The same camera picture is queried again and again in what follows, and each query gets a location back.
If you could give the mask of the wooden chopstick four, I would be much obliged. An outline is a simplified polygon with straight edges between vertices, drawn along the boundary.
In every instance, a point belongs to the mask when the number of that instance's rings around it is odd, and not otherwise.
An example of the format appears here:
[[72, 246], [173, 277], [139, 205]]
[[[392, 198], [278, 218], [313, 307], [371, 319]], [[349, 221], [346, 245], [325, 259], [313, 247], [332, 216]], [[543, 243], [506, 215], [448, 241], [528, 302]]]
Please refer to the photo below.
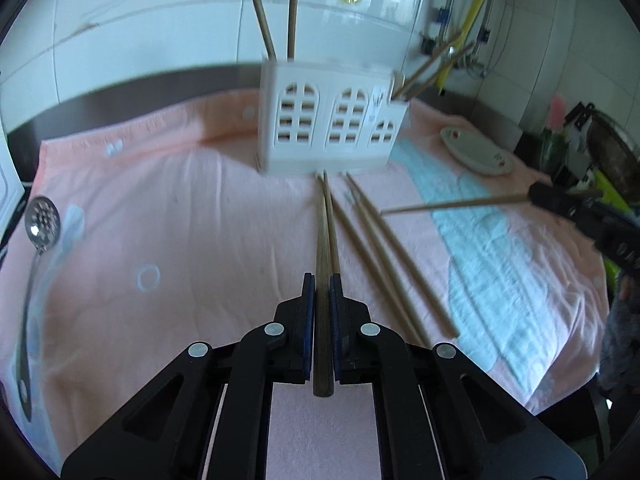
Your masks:
[[340, 274], [341, 273], [340, 253], [338, 252], [338, 247], [337, 247], [337, 236], [336, 236], [336, 229], [335, 229], [333, 202], [332, 202], [331, 190], [329, 186], [329, 177], [326, 172], [322, 174], [322, 191], [324, 196], [324, 203], [326, 204], [326, 225], [328, 226], [328, 235], [329, 235], [331, 272], [333, 274]]

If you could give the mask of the green plastic rack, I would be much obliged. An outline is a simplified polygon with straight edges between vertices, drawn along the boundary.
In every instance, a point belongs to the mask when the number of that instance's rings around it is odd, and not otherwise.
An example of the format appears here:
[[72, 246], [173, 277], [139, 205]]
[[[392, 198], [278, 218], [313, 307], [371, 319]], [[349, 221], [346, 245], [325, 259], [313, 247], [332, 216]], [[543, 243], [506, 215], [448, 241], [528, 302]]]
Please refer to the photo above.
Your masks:
[[590, 188], [595, 188], [596, 190], [602, 193], [601, 200], [603, 200], [606, 204], [610, 206], [626, 212], [627, 214], [632, 213], [631, 206], [629, 206], [626, 200], [617, 192], [614, 185], [605, 177], [604, 174], [600, 170], [591, 169], [589, 171], [589, 179], [590, 179]]

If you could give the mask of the wooden chopstick one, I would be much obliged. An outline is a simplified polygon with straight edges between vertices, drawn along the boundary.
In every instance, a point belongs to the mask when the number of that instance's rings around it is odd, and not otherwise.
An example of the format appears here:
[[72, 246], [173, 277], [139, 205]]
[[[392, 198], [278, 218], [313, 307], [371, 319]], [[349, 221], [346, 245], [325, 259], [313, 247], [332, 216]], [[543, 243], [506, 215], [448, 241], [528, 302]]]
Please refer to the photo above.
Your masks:
[[275, 60], [277, 58], [276, 50], [274, 50], [274, 45], [271, 37], [270, 28], [267, 21], [267, 15], [264, 8], [264, 4], [262, 0], [252, 0], [254, 11], [256, 15], [256, 20], [258, 23], [258, 27], [260, 33], [262, 34], [262, 41], [265, 45], [265, 50], [267, 53], [267, 58], [270, 60]]

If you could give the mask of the metal wok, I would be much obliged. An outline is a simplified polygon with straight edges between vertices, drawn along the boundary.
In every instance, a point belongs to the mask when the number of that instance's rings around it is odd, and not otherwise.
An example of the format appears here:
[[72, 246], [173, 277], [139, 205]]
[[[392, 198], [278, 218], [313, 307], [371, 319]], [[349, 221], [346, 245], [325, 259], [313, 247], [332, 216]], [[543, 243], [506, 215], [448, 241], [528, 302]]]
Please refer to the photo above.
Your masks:
[[597, 168], [627, 203], [639, 203], [639, 144], [614, 120], [594, 110], [587, 148]]

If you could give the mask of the wooden chopstick six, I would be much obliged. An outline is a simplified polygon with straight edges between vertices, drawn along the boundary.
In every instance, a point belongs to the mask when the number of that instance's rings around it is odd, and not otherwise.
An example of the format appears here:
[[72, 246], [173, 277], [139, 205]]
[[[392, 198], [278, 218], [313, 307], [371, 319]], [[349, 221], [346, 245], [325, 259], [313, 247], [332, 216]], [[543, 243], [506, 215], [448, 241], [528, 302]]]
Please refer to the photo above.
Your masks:
[[380, 260], [383, 278], [385, 283], [390, 286], [390, 291], [392, 292], [395, 304], [397, 304], [398, 311], [407, 322], [408, 327], [413, 332], [413, 335], [418, 338], [420, 344], [427, 349], [431, 349], [433, 347], [433, 343], [418, 317], [418, 312], [416, 312], [416, 308], [414, 307], [408, 292], [404, 289], [404, 285], [402, 284], [401, 278], [395, 269], [392, 258], [390, 258], [390, 254], [382, 242], [382, 237], [378, 232], [378, 228], [375, 226], [373, 216], [364, 202], [363, 194], [360, 189], [357, 188], [357, 185], [352, 180], [352, 176], [350, 174], [346, 174], [345, 179], [347, 180], [349, 189], [352, 191], [352, 197], [354, 198], [354, 204], [357, 208], [358, 216], [367, 232], [367, 236], [369, 237], [374, 252], [378, 257], [378, 260]]

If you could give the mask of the white ceramic dish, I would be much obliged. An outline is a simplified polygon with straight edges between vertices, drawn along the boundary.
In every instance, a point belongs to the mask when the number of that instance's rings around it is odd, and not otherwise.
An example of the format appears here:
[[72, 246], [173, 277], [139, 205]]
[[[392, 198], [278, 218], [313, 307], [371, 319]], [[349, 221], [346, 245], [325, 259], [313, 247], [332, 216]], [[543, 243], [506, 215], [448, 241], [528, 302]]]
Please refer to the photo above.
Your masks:
[[499, 177], [514, 169], [509, 154], [480, 133], [446, 127], [439, 135], [451, 156], [477, 174]]

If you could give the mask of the wooden chopstick nine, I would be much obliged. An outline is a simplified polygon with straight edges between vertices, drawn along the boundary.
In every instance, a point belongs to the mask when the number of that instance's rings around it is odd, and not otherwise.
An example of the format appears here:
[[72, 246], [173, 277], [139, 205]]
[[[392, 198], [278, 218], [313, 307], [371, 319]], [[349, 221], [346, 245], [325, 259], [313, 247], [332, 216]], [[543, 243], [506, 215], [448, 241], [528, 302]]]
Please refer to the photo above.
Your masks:
[[383, 216], [389, 214], [408, 214], [409, 212], [445, 210], [457, 208], [473, 208], [488, 207], [498, 205], [520, 204], [529, 201], [527, 194], [512, 194], [503, 196], [490, 196], [483, 198], [474, 198], [474, 200], [456, 200], [455, 202], [424, 204], [416, 206], [405, 206], [399, 208], [384, 209], [381, 211]]

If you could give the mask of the wooden chopstick ten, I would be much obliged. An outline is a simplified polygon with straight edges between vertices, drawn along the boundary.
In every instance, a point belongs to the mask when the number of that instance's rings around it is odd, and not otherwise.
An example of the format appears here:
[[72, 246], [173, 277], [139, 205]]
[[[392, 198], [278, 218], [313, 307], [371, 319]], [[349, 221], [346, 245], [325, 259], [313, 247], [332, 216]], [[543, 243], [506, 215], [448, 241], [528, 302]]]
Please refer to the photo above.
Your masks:
[[473, 50], [474, 47], [474, 42], [470, 42], [469, 44], [467, 44], [463, 49], [461, 49], [452, 58], [450, 58], [450, 60], [445, 65], [443, 65], [436, 73], [428, 78], [427, 81], [424, 81], [424, 83], [420, 84], [420, 86], [415, 86], [408, 92], [406, 92], [402, 99], [408, 102], [418, 96], [425, 89], [437, 86], [438, 82], [450, 72], [450, 70], [457, 64], [457, 62], [462, 60], [462, 58], [464, 58], [468, 52]]

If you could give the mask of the wooden chopstick five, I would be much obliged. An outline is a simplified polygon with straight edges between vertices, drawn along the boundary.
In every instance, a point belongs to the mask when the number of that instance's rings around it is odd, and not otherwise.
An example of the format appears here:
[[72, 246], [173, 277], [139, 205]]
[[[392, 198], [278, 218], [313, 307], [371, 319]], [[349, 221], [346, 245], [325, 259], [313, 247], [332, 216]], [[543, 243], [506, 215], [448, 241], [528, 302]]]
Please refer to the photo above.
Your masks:
[[352, 243], [352, 246], [354, 246], [360, 260], [369, 272], [370, 278], [372, 278], [375, 284], [378, 285], [378, 289], [381, 291], [381, 294], [384, 297], [384, 304], [386, 305], [386, 308], [390, 311], [393, 311], [402, 327], [407, 332], [409, 332], [417, 342], [420, 342], [420, 344], [422, 344], [422, 339], [419, 333], [412, 327], [408, 318], [408, 314], [406, 313], [404, 307], [401, 305], [396, 292], [394, 292], [392, 284], [390, 284], [390, 280], [386, 278], [378, 265], [375, 263], [373, 257], [371, 256], [371, 253], [369, 252], [369, 249], [367, 248], [366, 244], [363, 243], [354, 225], [347, 217], [347, 214], [345, 214], [342, 206], [337, 203], [337, 200], [334, 196], [331, 196], [331, 200], [334, 216], [337, 218], [338, 222], [341, 223], [341, 226], [345, 230], [350, 242]]

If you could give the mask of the white plastic utensil holder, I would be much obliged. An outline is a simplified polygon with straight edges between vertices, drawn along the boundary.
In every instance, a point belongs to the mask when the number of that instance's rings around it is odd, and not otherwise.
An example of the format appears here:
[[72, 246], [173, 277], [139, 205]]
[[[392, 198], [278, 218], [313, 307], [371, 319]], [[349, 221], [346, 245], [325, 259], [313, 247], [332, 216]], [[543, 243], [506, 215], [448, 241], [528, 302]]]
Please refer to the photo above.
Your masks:
[[378, 66], [265, 60], [257, 168], [296, 176], [385, 167], [408, 110], [392, 98], [403, 82]]

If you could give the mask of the pink bottle brush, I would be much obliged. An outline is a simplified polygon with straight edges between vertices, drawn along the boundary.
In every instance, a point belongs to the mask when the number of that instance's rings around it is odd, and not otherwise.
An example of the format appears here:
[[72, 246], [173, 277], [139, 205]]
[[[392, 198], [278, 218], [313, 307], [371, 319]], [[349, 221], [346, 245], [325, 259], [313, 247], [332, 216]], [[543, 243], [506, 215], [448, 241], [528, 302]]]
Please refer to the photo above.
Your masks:
[[564, 127], [566, 102], [562, 96], [554, 96], [549, 103], [547, 128], [550, 131], [560, 131]]

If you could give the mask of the wooden chopstick two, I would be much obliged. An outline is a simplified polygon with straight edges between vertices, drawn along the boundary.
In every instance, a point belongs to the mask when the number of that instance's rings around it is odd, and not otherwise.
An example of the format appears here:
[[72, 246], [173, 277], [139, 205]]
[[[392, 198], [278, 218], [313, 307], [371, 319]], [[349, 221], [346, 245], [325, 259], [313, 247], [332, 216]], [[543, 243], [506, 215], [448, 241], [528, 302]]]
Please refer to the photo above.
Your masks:
[[314, 395], [328, 398], [334, 393], [331, 318], [329, 302], [330, 253], [326, 200], [318, 179], [316, 306], [314, 307]]

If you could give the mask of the wooden chopstick three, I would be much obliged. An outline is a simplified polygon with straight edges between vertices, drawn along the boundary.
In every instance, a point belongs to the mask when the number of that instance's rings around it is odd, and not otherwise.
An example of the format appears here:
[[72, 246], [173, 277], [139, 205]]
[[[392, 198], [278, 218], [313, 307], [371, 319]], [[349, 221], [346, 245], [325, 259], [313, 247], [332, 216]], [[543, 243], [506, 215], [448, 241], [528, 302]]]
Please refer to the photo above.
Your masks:
[[298, 0], [288, 0], [288, 41], [286, 42], [286, 55], [289, 61], [293, 61], [295, 58], [297, 10]]

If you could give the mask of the wooden chopstick eight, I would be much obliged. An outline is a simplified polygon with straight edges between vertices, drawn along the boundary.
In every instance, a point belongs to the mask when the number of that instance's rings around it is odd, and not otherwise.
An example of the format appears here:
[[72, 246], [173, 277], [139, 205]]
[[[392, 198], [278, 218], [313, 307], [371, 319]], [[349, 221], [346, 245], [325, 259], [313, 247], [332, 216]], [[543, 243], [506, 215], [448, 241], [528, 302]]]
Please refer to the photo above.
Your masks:
[[425, 61], [422, 65], [420, 65], [405, 81], [404, 83], [398, 87], [397, 89], [394, 90], [394, 93], [392, 94], [392, 96], [390, 97], [390, 99], [392, 101], [396, 101], [398, 100], [401, 96], [403, 96], [406, 91], [415, 83], [417, 82], [420, 77], [427, 72], [431, 66], [439, 60], [439, 58], [448, 51], [449, 48], [451, 48], [460, 38], [460, 36], [462, 35], [462, 30], [459, 30], [458, 32], [456, 32], [454, 34], [454, 36], [449, 39], [446, 44], [441, 44], [439, 47], [437, 47], [431, 57]]

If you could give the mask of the wooden chopstick seven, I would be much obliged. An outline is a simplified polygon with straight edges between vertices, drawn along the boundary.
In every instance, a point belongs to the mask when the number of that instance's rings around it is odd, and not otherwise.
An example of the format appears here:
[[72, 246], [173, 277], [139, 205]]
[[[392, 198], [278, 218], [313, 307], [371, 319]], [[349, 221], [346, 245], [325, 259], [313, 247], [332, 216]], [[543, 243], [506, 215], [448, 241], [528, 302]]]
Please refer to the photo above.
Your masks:
[[360, 200], [363, 201], [363, 205], [366, 207], [368, 213], [372, 216], [374, 223], [380, 228], [380, 230], [386, 237], [386, 240], [388, 240], [390, 246], [393, 247], [393, 250], [398, 255], [398, 259], [405, 266], [409, 275], [413, 278], [413, 281], [416, 282], [416, 286], [418, 286], [418, 289], [420, 290], [425, 301], [431, 306], [434, 315], [436, 315], [436, 318], [438, 318], [439, 322], [442, 323], [442, 326], [444, 326], [444, 329], [452, 338], [458, 338], [460, 336], [460, 332], [456, 324], [451, 321], [447, 310], [444, 308], [442, 302], [436, 296], [433, 287], [428, 284], [428, 281], [426, 280], [426, 278], [424, 278], [418, 265], [405, 250], [405, 247], [402, 246], [397, 235], [390, 228], [387, 221], [382, 217], [382, 214], [378, 212], [373, 203], [370, 201], [370, 198], [363, 191], [363, 189], [360, 188], [351, 174], [346, 174], [346, 180], [352, 190], [360, 198]]

